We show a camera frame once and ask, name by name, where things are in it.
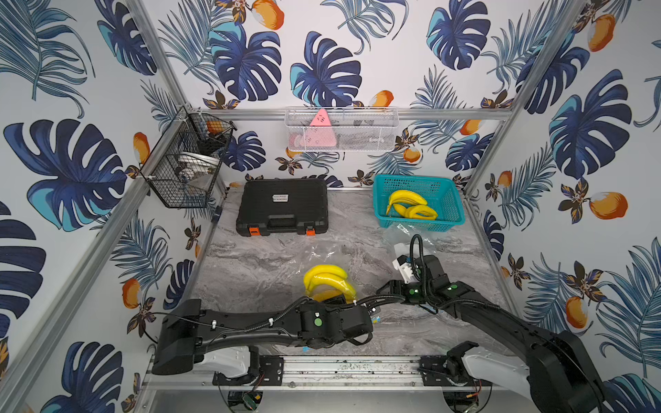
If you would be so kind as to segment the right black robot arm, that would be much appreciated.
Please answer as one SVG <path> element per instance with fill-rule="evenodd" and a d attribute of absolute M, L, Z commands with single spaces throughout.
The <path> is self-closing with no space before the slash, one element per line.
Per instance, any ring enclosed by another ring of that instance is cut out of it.
<path fill-rule="evenodd" d="M 423 253 L 423 239 L 412 237 L 408 255 L 394 262 L 411 275 L 391 280 L 388 294 L 404 305 L 429 313 L 445 311 L 482 330 L 504 345 L 510 356 L 492 354 L 466 341 L 444 357 L 437 373 L 449 380 L 482 380 L 505 387 L 529 400 L 541 412 L 604 412 L 614 399 L 604 385 L 582 341 L 536 327 L 485 299 L 465 282 L 452 282 L 435 256 Z"/>

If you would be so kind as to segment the yellow banana bunch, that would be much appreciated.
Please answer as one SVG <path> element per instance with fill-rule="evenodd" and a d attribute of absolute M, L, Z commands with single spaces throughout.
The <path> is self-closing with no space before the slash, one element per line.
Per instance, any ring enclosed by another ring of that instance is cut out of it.
<path fill-rule="evenodd" d="M 394 206 L 397 203 L 404 203 L 410 206 L 416 206 L 416 205 L 428 206 L 428 201 L 425 198 L 423 198 L 423 196 L 421 196 L 420 194 L 417 194 L 409 190 L 401 189 L 390 194 L 388 198 L 387 214 L 390 213 L 392 206 Z"/>
<path fill-rule="evenodd" d="M 348 273 L 339 266 L 321 264 L 312 267 L 304 276 L 306 296 L 318 302 L 343 297 L 356 299 L 356 289 L 349 283 Z"/>

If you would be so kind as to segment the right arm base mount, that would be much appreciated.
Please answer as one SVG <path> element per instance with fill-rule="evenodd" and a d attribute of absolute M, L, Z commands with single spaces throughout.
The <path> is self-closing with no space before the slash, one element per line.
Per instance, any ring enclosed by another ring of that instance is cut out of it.
<path fill-rule="evenodd" d="M 450 349 L 444 356 L 422 356 L 419 360 L 418 372 L 421 373 L 424 386 L 455 387 L 477 385 L 474 378 L 462 361 L 463 356 L 471 349 L 478 349 L 476 342 L 466 341 Z"/>

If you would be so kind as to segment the single yellow banana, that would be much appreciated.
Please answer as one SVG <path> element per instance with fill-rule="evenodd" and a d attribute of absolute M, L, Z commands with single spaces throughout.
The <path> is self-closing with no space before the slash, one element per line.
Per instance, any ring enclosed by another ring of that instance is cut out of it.
<path fill-rule="evenodd" d="M 436 220 L 438 213 L 429 206 L 416 205 L 406 208 L 405 217 L 409 220 Z"/>

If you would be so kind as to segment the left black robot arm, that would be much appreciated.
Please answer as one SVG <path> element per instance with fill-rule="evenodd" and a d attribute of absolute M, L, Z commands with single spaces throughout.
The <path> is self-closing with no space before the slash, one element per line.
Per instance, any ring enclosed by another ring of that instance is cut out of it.
<path fill-rule="evenodd" d="M 374 331 L 370 306 L 331 306 L 308 297 L 271 313 L 222 313 L 204 310 L 189 299 L 166 313 L 153 369 L 155 375 L 190 372 L 205 354 L 260 344 L 327 349 L 342 342 L 358 343 Z"/>

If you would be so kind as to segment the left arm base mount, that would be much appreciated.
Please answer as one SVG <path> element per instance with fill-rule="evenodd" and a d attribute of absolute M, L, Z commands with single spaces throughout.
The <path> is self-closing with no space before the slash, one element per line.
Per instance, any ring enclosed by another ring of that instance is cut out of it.
<path fill-rule="evenodd" d="M 223 373 L 213 375 L 212 384 L 219 386 L 281 386 L 285 360 L 280 356 L 258 356 L 251 361 L 248 372 L 239 378 L 230 379 Z"/>

